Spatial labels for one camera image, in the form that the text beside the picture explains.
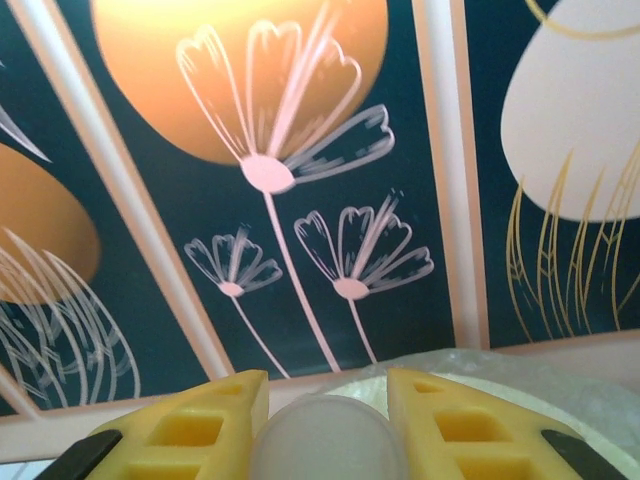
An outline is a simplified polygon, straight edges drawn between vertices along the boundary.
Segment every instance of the yellow plastic object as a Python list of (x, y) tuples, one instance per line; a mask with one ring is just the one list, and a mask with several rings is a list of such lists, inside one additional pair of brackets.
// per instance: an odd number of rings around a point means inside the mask
[(122, 440), (89, 480), (245, 480), (269, 414), (266, 372), (249, 370), (106, 423)]
[(389, 369), (389, 418), (411, 480), (580, 480), (544, 440), (563, 423), (435, 375)]

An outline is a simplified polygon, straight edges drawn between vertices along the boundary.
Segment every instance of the line-drawn flower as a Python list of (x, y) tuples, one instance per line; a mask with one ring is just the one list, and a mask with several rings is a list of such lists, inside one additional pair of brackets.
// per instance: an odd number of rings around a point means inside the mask
[[(362, 82), (358, 62), (332, 37), (338, 20), (328, 4), (305, 36), (299, 23), (259, 20), (249, 29), (246, 98), (218, 32), (210, 25), (180, 41), (176, 59), (196, 102), (240, 164), (246, 180), (263, 196), (283, 259), (307, 320), (330, 367), (339, 371), (300, 283), (273, 195), (295, 185), (353, 170), (389, 153), (395, 137), (384, 105), (368, 108), (335, 128)], [(268, 62), (270, 74), (255, 68)], [(270, 95), (254, 96), (254, 86)], [(318, 96), (326, 102), (316, 102)], [(217, 106), (233, 99), (235, 115)]]
[[(7, 68), (1, 60), (0, 68)], [(15, 122), (11, 119), (5, 109), (2, 108), (2, 105), (0, 105), (0, 129), (6, 132), (11, 138), (13, 138), (16, 142), (18, 142), (34, 155), (40, 157), (46, 162), (51, 162), (51, 160), (49, 160), (47, 156), (42, 153), (42, 151), (38, 147), (36, 147), (36, 145), (31, 140), (29, 140), (29, 137), (27, 137), (24, 132), (20, 130), (20, 127), (15, 124)]]
[[(62, 407), (89, 405), (114, 400), (119, 380), (129, 373), (138, 398), (133, 352), (95, 292), (63, 260), (4, 231), (32, 272), (0, 247), (0, 293), (11, 302), (0, 302), (0, 343), (18, 385), (47, 408), (54, 406), (51, 395)], [(27, 334), (25, 320), (35, 335)], [(76, 376), (77, 400), (64, 387)]]
[(238, 302), (238, 297), (245, 293), (266, 287), (282, 277), (276, 261), (262, 261), (262, 248), (249, 240), (247, 230), (242, 227), (235, 236), (214, 235), (211, 251), (198, 238), (187, 243), (184, 251), (198, 269), (229, 297), (253, 338), (282, 376), (291, 378), (260, 338)]
[(317, 210), (294, 223), (298, 240), (309, 257), (333, 284), (338, 295), (349, 303), (373, 363), (377, 359), (362, 327), (355, 301), (414, 282), (434, 269), (426, 246), (406, 252), (413, 230), (393, 213), (397, 204), (397, 199), (388, 196), (377, 213), (370, 206), (346, 207), (340, 214), (336, 243)]

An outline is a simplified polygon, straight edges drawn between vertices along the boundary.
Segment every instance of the plastic bag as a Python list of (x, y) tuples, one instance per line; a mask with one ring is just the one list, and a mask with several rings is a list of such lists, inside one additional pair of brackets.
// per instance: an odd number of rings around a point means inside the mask
[(489, 381), (524, 392), (535, 397), (533, 400), (542, 400), (551, 406), (543, 413), (554, 417), (556, 415), (548, 412), (560, 411), (575, 418), (578, 422), (565, 423), (576, 429), (587, 441), (590, 442), (588, 437), (593, 438), (591, 432), (597, 432), (603, 438), (599, 439), (600, 445), (592, 446), (603, 455), (607, 456), (602, 451), (603, 440), (606, 440), (631, 457), (623, 455), (623, 462), (628, 467), (632, 470), (640, 468), (639, 396), (617, 385), (569, 374), (524, 357), (463, 349), (420, 353), (371, 365), (352, 376), (326, 385), (319, 393), (356, 398), (386, 415), (386, 370), (389, 367), (420, 370), (454, 380), (459, 380), (455, 377), (464, 377), (470, 379), (470, 382), (463, 383), (479, 389), (483, 389), (482, 381)]

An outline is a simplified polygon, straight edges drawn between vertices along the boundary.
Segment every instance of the flower stem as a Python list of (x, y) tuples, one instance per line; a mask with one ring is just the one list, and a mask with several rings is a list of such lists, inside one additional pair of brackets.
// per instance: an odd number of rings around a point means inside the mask
[(258, 335), (258, 332), (256, 332), (256, 329), (253, 328), (253, 325), (251, 325), (251, 322), (249, 321), (249, 319), (245, 315), (244, 310), (242, 310), (242, 307), (240, 306), (240, 303), (238, 303), (238, 300), (235, 297), (229, 297), (229, 298), (231, 299), (231, 302), (233, 303), (233, 306), (236, 307), (236, 310), (238, 311), (238, 314), (240, 315), (240, 317), (242, 317), (242, 320), (244, 321), (245, 325), (247, 326), (247, 328), (251, 332), (251, 335), (253, 335), (253, 338), (256, 339), (256, 341), (258, 342), (258, 344), (260, 345), (260, 347), (262, 348), (264, 353), (266, 353), (267, 357), (269, 357), (269, 360), (271, 360), (273, 362), (273, 364), (276, 366), (276, 368), (278, 369), (278, 371), (282, 374), (282, 376), (284, 378), (291, 378), (291, 376), (287, 373), (287, 371), (284, 368), (282, 368), (282, 365), (280, 365), (280, 362), (278, 362), (278, 360), (276, 360), (276, 357), (273, 356), (273, 353), (271, 353), (269, 348), (267, 348), (265, 343), (260, 338), (260, 335)]
[(364, 333), (364, 328), (362, 328), (362, 322), (360, 321), (360, 315), (358, 315), (358, 309), (356, 308), (356, 302), (347, 299), (349, 303), (349, 308), (351, 309), (351, 315), (353, 315), (353, 321), (356, 323), (356, 328), (358, 329), (358, 333), (360, 334), (360, 338), (362, 339), (362, 343), (364, 344), (364, 348), (369, 354), (369, 359), (371, 363), (378, 363), (378, 359), (376, 358), (373, 350), (371, 349), (371, 345), (369, 345), (369, 340), (367, 339), (367, 334)]
[(284, 259), (284, 263), (287, 266), (287, 270), (289, 272), (289, 277), (291, 278), (291, 283), (293, 283), (293, 288), (295, 288), (296, 293), (298, 295), (298, 299), (300, 300), (300, 305), (304, 310), (305, 315), (307, 316), (307, 321), (311, 326), (311, 330), (318, 341), (318, 345), (320, 345), (320, 349), (324, 354), (331, 370), (334, 372), (340, 371), (340, 366), (333, 356), (333, 352), (327, 343), (327, 339), (324, 337), (322, 330), (320, 329), (320, 325), (318, 324), (318, 320), (313, 314), (313, 310), (311, 309), (311, 304), (307, 299), (307, 295), (304, 293), (304, 289), (302, 288), (302, 284), (300, 283), (300, 278), (298, 278), (298, 272), (296, 271), (295, 266), (293, 265), (293, 260), (291, 259), (291, 254), (289, 253), (289, 247), (287, 246), (287, 242), (284, 239), (284, 233), (282, 232), (282, 226), (280, 225), (280, 219), (278, 218), (278, 212), (276, 211), (276, 206), (273, 203), (273, 197), (269, 193), (264, 194), (264, 202), (267, 206), (267, 212), (269, 212), (269, 218), (271, 219), (271, 225), (273, 226), (273, 231), (276, 235), (276, 239), (278, 240), (278, 245), (280, 246), (280, 252), (282, 253), (282, 258)]

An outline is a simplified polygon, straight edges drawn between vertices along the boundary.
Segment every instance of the decorative mural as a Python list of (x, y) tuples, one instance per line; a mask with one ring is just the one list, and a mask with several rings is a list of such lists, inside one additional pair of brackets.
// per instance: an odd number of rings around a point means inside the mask
[(637, 4), (466, 14), (491, 346), (640, 328)]
[[(410, 0), (58, 4), (234, 368), (454, 345)], [(389, 192), (344, 225), (357, 269), (322, 281), (301, 221)]]
[(0, 26), (0, 365), (42, 410), (206, 380), (4, 3)]

